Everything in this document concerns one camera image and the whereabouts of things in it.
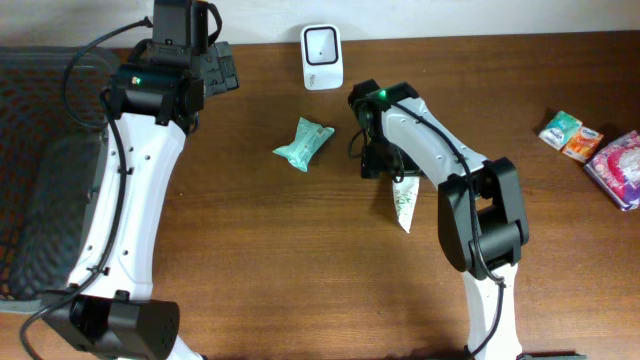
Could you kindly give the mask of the white cream tube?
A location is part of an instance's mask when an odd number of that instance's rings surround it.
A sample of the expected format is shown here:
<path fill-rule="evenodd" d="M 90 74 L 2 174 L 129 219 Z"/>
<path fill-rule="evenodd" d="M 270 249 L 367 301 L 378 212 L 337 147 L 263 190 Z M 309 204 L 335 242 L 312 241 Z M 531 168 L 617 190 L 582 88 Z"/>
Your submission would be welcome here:
<path fill-rule="evenodd" d="M 419 186 L 419 177 L 405 177 L 399 183 L 392 183 L 392 193 L 398 223 L 406 233 L 409 233 L 411 229 Z"/>

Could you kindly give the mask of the teal wet wipes pack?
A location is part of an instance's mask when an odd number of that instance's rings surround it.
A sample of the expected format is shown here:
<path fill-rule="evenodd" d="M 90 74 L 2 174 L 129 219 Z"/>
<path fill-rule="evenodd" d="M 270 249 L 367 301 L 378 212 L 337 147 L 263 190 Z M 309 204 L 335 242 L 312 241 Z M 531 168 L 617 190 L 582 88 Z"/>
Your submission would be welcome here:
<path fill-rule="evenodd" d="M 307 172 L 314 154 L 334 132 L 332 127 L 324 127 L 300 117 L 293 142 L 276 148 L 273 153 L 286 158 L 294 168 Z"/>

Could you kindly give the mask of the green small tissue pack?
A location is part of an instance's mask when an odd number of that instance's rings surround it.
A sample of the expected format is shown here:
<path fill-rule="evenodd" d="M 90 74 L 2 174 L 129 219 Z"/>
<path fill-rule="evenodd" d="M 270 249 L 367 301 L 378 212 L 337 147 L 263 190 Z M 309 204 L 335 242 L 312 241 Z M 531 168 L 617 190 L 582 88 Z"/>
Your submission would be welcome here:
<path fill-rule="evenodd" d="M 582 122 L 574 116 L 559 111 L 539 132 L 538 137 L 556 150 L 561 150 L 581 128 Z"/>

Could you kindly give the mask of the orange small tissue pack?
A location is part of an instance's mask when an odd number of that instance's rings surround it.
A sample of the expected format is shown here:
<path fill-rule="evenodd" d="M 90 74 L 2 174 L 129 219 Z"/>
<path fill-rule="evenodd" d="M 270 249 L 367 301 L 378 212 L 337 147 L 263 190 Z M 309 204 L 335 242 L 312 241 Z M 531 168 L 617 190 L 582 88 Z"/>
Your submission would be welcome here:
<path fill-rule="evenodd" d="M 595 153 L 603 135 L 599 132 L 581 126 L 569 139 L 562 149 L 562 153 L 582 163 L 586 163 Z"/>

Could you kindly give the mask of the red purple tissue pack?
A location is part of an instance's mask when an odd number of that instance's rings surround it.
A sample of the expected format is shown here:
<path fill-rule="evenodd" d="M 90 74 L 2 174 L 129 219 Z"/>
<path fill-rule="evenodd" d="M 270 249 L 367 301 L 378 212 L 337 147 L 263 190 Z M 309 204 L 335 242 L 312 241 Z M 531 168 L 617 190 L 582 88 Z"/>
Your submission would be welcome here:
<path fill-rule="evenodd" d="M 587 174 L 622 211 L 639 207 L 639 132 L 633 130 L 599 150 L 584 166 Z"/>

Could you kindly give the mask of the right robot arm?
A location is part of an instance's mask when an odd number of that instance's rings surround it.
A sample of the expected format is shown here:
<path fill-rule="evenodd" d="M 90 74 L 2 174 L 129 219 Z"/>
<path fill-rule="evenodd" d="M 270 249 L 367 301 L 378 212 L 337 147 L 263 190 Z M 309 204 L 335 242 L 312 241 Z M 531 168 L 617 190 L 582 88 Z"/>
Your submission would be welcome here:
<path fill-rule="evenodd" d="M 354 85 L 348 104 L 364 144 L 361 176 L 425 177 L 437 191 L 441 249 L 462 275 L 468 359 L 521 359 L 514 285 L 529 226 L 515 165 L 475 152 L 429 111 L 408 83 Z"/>

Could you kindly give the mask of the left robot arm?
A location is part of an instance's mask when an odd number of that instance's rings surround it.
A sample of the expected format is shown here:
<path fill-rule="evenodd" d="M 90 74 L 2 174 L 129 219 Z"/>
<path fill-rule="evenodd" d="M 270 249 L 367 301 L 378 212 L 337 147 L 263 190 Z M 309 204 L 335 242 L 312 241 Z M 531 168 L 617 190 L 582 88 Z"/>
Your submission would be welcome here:
<path fill-rule="evenodd" d="M 152 296 L 169 180 L 208 98 L 239 85 L 222 19 L 208 1 L 158 1 L 142 40 L 100 93 L 107 150 L 84 248 L 37 318 L 101 359 L 192 359 L 180 310 Z"/>

